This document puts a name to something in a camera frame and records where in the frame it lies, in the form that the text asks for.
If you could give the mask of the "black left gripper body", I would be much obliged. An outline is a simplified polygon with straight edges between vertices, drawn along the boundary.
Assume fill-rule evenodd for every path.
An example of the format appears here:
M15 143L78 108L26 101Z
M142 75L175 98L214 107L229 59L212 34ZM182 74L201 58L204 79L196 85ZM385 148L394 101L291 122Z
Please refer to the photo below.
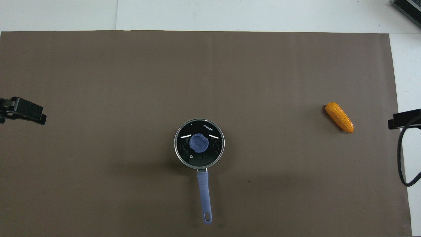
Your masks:
M14 107L15 101L15 97L11 97L10 99L0 98L0 124L5 123L7 119L16 119L14 114L8 112L9 107Z

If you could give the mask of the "yellow toy corn cob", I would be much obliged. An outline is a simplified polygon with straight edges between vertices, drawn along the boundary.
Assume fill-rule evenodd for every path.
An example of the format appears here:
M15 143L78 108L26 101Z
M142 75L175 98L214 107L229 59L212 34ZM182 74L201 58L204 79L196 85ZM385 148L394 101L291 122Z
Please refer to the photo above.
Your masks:
M347 133L354 132L354 126L350 118L336 102L330 102L325 106L325 111L338 127Z

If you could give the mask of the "glass lid with blue knob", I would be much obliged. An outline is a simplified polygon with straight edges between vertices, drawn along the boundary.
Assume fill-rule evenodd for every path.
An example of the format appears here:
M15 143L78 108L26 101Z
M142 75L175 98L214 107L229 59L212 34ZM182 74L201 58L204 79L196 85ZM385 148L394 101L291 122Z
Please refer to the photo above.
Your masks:
M225 136L213 121L203 118L189 120L175 133L174 150L178 159L196 170L215 165L225 149Z

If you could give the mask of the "brown table mat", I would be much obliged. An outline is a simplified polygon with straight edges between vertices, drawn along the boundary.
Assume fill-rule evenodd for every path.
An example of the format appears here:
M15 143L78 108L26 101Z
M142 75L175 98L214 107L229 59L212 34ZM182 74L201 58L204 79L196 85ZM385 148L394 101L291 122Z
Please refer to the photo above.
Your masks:
M387 34L2 32L11 96L47 120L0 125L0 237L412 235ZM211 224L173 144L198 118L225 136Z

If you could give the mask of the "black ribbed metal box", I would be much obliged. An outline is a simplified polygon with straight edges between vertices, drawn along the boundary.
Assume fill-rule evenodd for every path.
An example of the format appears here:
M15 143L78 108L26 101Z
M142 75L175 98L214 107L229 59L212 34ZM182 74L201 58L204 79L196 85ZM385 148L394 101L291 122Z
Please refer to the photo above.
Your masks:
M421 0L391 0L391 4L421 28Z

